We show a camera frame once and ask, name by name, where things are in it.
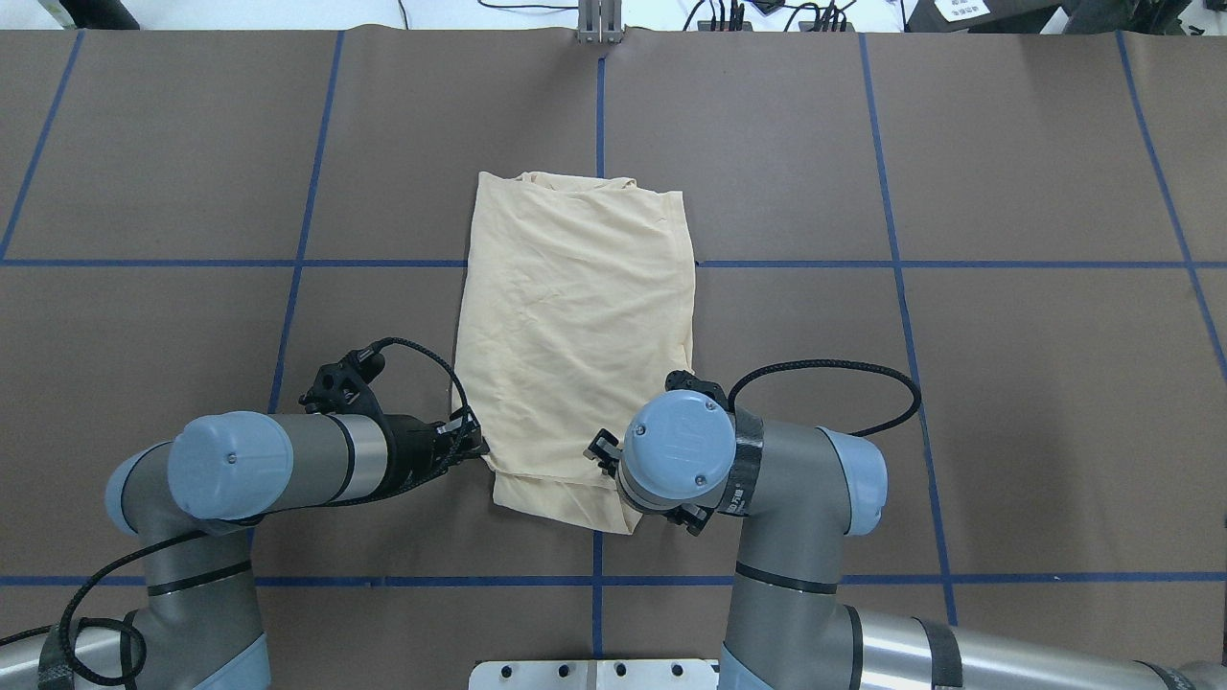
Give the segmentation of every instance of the folded fabric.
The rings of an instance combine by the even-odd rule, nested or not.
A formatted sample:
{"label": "folded fabric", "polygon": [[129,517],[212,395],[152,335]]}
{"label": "folded fabric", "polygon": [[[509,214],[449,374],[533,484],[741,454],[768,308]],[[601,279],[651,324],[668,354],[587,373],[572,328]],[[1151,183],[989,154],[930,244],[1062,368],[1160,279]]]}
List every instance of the folded fabric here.
{"label": "folded fabric", "polygon": [[481,173],[455,370],[499,506],[629,534],[639,513],[583,452],[691,368],[694,254],[680,192]]}

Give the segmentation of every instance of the beige t-shirt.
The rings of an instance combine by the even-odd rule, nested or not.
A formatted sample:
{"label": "beige t-shirt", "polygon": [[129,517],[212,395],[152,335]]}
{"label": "beige t-shirt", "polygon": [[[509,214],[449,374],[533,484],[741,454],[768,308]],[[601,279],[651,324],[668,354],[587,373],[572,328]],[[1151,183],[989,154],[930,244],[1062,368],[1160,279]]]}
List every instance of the beige t-shirt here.
{"label": "beige t-shirt", "polygon": [[680,192],[481,173],[455,370],[494,502],[629,534],[639,513],[583,452],[691,368],[694,254]]}

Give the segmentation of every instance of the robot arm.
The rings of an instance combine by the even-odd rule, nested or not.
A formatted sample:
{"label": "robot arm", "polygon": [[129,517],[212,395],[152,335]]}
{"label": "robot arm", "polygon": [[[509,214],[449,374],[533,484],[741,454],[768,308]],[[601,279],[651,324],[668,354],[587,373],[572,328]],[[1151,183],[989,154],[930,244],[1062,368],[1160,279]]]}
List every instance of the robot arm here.
{"label": "robot arm", "polygon": [[[148,607],[124,620],[140,640],[72,620],[71,605],[65,638],[75,640],[75,656],[64,652],[59,626],[0,647],[0,689],[97,688],[124,678],[174,690],[266,688],[245,529],[269,513],[395,496],[487,451],[466,404],[447,422],[383,414],[368,384],[383,368],[379,350],[393,341],[321,367],[301,399],[315,414],[200,417],[173,442],[123,463],[106,505],[119,529],[150,551]],[[450,367],[434,359],[464,399]]]}
{"label": "robot arm", "polygon": [[713,512],[744,518],[719,690],[1227,690],[1216,664],[1101,659],[840,604],[843,538],[886,503],[877,448],[761,420],[686,372],[666,389],[621,448],[601,430],[588,454],[628,505],[693,534]]}

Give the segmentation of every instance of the blue tape line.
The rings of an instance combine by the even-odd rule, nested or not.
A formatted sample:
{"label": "blue tape line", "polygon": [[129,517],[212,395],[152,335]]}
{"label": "blue tape line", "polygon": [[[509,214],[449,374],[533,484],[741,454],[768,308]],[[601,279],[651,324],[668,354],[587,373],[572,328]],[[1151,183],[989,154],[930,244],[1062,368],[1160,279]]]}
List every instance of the blue tape line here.
{"label": "blue tape line", "polygon": [[72,65],[76,64],[77,53],[81,52],[81,43],[85,41],[85,32],[77,31],[72,42],[72,50],[69,53],[69,61],[64,65],[60,75],[60,85],[55,87],[55,97],[52,98],[52,107],[47,110],[47,119],[43,120],[43,129],[38,133],[38,141],[34,142],[34,152],[29,156],[29,165],[26,166],[26,177],[21,180],[17,190],[17,199],[12,203],[12,212],[9,214],[9,225],[5,226],[4,238],[0,239],[0,259],[9,253],[9,244],[12,242],[12,233],[17,230],[17,220],[21,217],[21,207],[26,204],[26,194],[29,193],[29,184],[34,180],[34,171],[38,169],[38,160],[43,156],[43,146],[47,145],[47,136],[52,133],[52,123],[55,122],[55,113],[60,109],[60,101],[64,99],[64,91],[69,86],[69,76],[72,75]]}
{"label": "blue tape line", "polygon": [[1189,242],[1184,237],[1184,227],[1180,225],[1180,216],[1175,212],[1175,203],[1172,201],[1172,190],[1167,187],[1167,177],[1163,174],[1163,166],[1158,162],[1158,153],[1155,151],[1155,142],[1151,140],[1150,126],[1146,124],[1146,115],[1142,113],[1142,103],[1137,98],[1137,85],[1134,83],[1134,70],[1129,64],[1129,49],[1125,47],[1125,34],[1117,32],[1117,48],[1120,50],[1120,65],[1125,70],[1125,83],[1129,86],[1129,98],[1134,103],[1134,114],[1137,115],[1137,128],[1142,133],[1142,141],[1146,144],[1146,153],[1150,156],[1151,167],[1155,168],[1155,179],[1158,182],[1158,190],[1163,195],[1163,205],[1167,206],[1167,217],[1172,221],[1172,230],[1175,232],[1175,242],[1180,246],[1180,255],[1184,257],[1184,268],[1189,271],[1189,281],[1193,282],[1193,293],[1198,300],[1198,308],[1201,311],[1201,320],[1206,324],[1210,335],[1210,346],[1214,347],[1215,357],[1218,360],[1218,372],[1227,382],[1227,355],[1223,354],[1222,341],[1218,339],[1218,329],[1215,328],[1215,319],[1210,316],[1210,306],[1206,296],[1201,291],[1201,280],[1198,277],[1198,269],[1193,264],[1193,253],[1189,250]]}
{"label": "blue tape line", "polygon": [[[0,587],[80,587],[86,576],[72,575],[2,575]],[[540,576],[463,576],[463,577],[362,577],[303,576],[256,577],[260,587],[389,587],[389,588],[461,588],[461,587],[591,587],[596,580],[587,575]],[[847,575],[839,582],[847,586],[908,586],[908,584],[1061,584],[1112,582],[1227,582],[1227,571],[1189,572],[1033,572],[1033,573],[968,573],[968,575]],[[724,575],[645,575],[606,576],[601,587],[729,587],[731,576]],[[144,587],[140,576],[110,576],[103,587]]]}
{"label": "blue tape line", "polygon": [[[596,60],[596,177],[605,177],[605,55]],[[593,530],[593,658],[605,656],[605,534]]]}
{"label": "blue tape line", "polygon": [[593,530],[593,658],[605,656],[605,535]]}
{"label": "blue tape line", "polygon": [[[861,69],[865,72],[865,98],[869,102],[869,124],[874,134],[874,153],[877,157],[877,182],[882,189],[882,209],[886,214],[886,235],[891,243],[891,262],[894,268],[894,290],[898,293],[899,317],[903,322],[903,341],[908,351],[908,373],[917,386],[920,383],[920,371],[917,362],[915,340],[912,335],[912,314],[908,311],[907,291],[903,285],[903,264],[899,258],[899,242],[894,227],[894,207],[891,204],[891,187],[886,177],[886,156],[882,151],[882,133],[877,120],[877,104],[874,99],[874,76],[869,63],[869,43],[864,33],[858,33],[860,41]],[[946,552],[946,530],[941,519],[941,497],[937,494],[937,471],[933,462],[933,444],[929,441],[929,420],[921,404],[919,410],[920,436],[924,440],[924,463],[929,474],[929,506],[933,512],[933,532],[937,541],[937,565],[941,568],[941,586],[946,598],[946,619],[950,625],[958,625],[958,610],[955,607],[955,587],[950,582],[950,556]]]}
{"label": "blue tape line", "polygon": [[[0,259],[4,266],[26,268],[436,268],[463,269],[465,259]],[[1184,262],[1010,262],[903,259],[906,269],[1185,269]],[[701,269],[891,269],[896,263],[874,259],[714,259],[694,262]],[[1227,262],[1193,262],[1199,269],[1227,269]]]}
{"label": "blue tape line", "polygon": [[291,268],[293,259],[4,259],[6,266],[33,268]]}
{"label": "blue tape line", "polygon": [[717,259],[707,262],[694,262],[694,264],[701,269],[888,269],[894,265],[892,262],[839,260],[839,259],[831,259],[831,260]]}
{"label": "blue tape line", "polygon": [[906,269],[1183,269],[1180,262],[901,260]]}
{"label": "blue tape line", "polygon": [[605,55],[596,60],[596,177],[605,177]]}
{"label": "blue tape line", "polygon": [[269,414],[277,411],[277,399],[281,397],[281,377],[286,371],[286,346],[290,343],[290,329],[294,320],[294,307],[298,302],[298,286],[302,282],[303,265],[307,257],[307,241],[310,238],[310,219],[315,210],[315,193],[319,189],[319,169],[324,163],[324,145],[328,141],[328,120],[333,115],[333,96],[336,93],[336,74],[341,66],[341,48],[345,45],[345,32],[336,32],[336,47],[333,49],[333,71],[328,77],[328,95],[324,97],[324,114],[319,120],[319,138],[315,141],[315,161],[312,163],[310,184],[307,187],[307,206],[303,209],[303,225],[298,235],[298,252],[294,254],[294,275],[290,279],[290,297],[286,300],[286,318],[281,324],[281,341],[277,344],[277,365],[272,370],[272,387],[269,392]]}
{"label": "blue tape line", "polygon": [[606,587],[728,587],[731,575],[615,575],[601,578]]}
{"label": "blue tape line", "polygon": [[[0,575],[0,587],[81,587],[90,578],[83,575]],[[98,582],[99,587],[145,587],[145,578],[133,575],[112,575]]]}
{"label": "blue tape line", "polygon": [[839,584],[945,584],[941,575],[845,575]]}
{"label": "blue tape line", "polygon": [[469,265],[465,259],[303,259],[307,268],[418,268],[418,269],[463,269]]}
{"label": "blue tape line", "polygon": [[952,575],[956,584],[1059,584],[1061,582],[1227,582],[1227,572],[1037,572]]}

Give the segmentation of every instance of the black bracket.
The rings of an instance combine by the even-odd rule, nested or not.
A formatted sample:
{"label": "black bracket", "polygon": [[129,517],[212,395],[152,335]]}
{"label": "black bracket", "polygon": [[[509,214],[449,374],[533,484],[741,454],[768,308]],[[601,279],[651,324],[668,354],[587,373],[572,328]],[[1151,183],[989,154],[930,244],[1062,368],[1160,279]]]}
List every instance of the black bracket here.
{"label": "black bracket", "polygon": [[369,386],[384,365],[384,356],[372,346],[350,350],[339,362],[319,367],[310,389],[298,398],[307,414],[362,415],[379,425],[389,458],[401,469],[389,473],[387,485],[380,484],[372,496],[411,489],[445,474],[461,460],[490,452],[481,424],[466,406],[452,413],[445,422],[384,414]]}
{"label": "black bracket", "polygon": [[730,413],[729,398],[724,394],[724,388],[714,381],[703,381],[688,371],[675,371],[665,377],[665,390],[694,390],[715,400],[720,409]]}
{"label": "black bracket", "polygon": [[[622,462],[622,448],[618,448],[617,436],[614,436],[607,428],[596,432],[596,437],[593,438],[593,442],[584,451],[584,457],[589,460],[596,460],[596,465],[606,475],[617,478],[618,463]],[[665,519],[674,524],[685,524],[686,532],[696,537],[703,532],[703,528],[707,527],[707,521],[712,519],[712,514],[715,512],[712,508],[704,508],[693,503],[685,503],[667,511],[653,511],[639,506],[633,496],[623,497],[634,510],[643,513],[664,516]]]}
{"label": "black bracket", "polygon": [[606,475],[617,476],[617,464],[622,462],[622,448],[617,447],[617,436],[610,433],[607,428],[596,432],[596,437],[588,444],[584,457],[596,460],[596,467],[601,468]]}

